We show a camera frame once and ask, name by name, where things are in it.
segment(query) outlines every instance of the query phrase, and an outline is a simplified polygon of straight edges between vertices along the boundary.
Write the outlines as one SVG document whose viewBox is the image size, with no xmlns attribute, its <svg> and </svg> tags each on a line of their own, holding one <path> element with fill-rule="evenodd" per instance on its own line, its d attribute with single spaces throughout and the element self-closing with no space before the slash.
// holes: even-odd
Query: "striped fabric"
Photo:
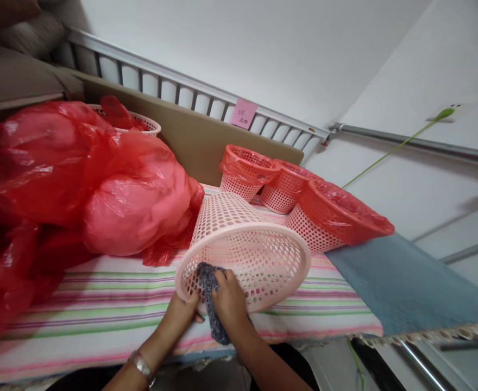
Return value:
<svg viewBox="0 0 478 391">
<path fill-rule="evenodd" d="M 219 191 L 205 186 L 206 196 Z M 258 196 L 253 206 L 274 223 Z M 101 256 L 70 269 L 51 300 L 32 306 L 0 335 L 0 382 L 121 363 L 156 328 L 174 292 L 169 267 L 150 268 L 137 257 Z M 342 335 L 382 336 L 382 325 L 324 255 L 293 295 L 251 316 L 270 343 L 318 343 Z M 194 362 L 233 354 L 210 337 L 209 323 L 193 324 L 173 350 L 173 361 Z"/>
</svg>

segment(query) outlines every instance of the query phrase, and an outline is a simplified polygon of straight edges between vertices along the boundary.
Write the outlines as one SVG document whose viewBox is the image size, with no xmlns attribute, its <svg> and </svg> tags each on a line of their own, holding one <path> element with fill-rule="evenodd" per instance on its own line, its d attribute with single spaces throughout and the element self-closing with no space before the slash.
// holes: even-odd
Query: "bangle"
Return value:
<svg viewBox="0 0 478 391">
<path fill-rule="evenodd" d="M 141 374 L 143 376 L 145 376 L 147 378 L 148 389 L 152 389 L 152 385 L 156 381 L 156 377 L 154 376 L 154 374 L 150 370 L 150 368 L 149 368 L 147 362 L 145 361 L 145 359 L 143 358 L 143 356 L 137 350 L 134 350 L 132 352 L 132 354 L 130 355 L 128 361 L 131 362 L 132 364 L 134 364 L 136 369 L 139 372 L 141 372 Z"/>
</svg>

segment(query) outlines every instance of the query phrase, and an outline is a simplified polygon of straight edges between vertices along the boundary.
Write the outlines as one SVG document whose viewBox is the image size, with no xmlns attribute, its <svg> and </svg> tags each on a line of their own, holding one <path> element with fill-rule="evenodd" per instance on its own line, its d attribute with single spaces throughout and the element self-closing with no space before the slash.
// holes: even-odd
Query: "blue mat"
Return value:
<svg viewBox="0 0 478 391">
<path fill-rule="evenodd" d="M 398 234 L 327 256 L 386 336 L 478 323 L 478 288 Z"/>
</svg>

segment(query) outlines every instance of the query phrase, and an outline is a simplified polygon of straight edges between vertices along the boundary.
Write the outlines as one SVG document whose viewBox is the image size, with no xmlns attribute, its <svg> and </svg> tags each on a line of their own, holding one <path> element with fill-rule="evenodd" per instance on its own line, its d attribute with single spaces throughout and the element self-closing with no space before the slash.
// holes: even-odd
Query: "pink sticky note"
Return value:
<svg viewBox="0 0 478 391">
<path fill-rule="evenodd" d="M 258 106 L 255 103 L 238 98 L 230 123 L 248 129 L 251 125 L 252 119 L 254 119 L 257 108 Z"/>
</svg>

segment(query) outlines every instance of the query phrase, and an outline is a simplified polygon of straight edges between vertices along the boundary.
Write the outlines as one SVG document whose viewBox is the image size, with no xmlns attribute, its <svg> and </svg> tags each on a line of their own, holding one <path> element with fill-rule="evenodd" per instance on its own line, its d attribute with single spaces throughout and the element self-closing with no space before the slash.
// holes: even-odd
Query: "hand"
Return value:
<svg viewBox="0 0 478 391">
<path fill-rule="evenodd" d="M 199 303 L 199 295 L 194 292 L 187 302 L 182 301 L 178 294 L 174 292 L 167 312 L 163 316 L 156 332 L 161 333 L 161 337 L 170 341 L 172 345 L 185 333 L 192 320 L 196 323 L 203 323 L 204 319 L 196 313 L 196 307 Z"/>
<path fill-rule="evenodd" d="M 217 270 L 214 275 L 219 283 L 219 292 L 212 288 L 213 306 L 217 317 L 230 335 L 235 330 L 250 324 L 246 313 L 244 291 L 230 269 L 225 274 Z"/>
</svg>

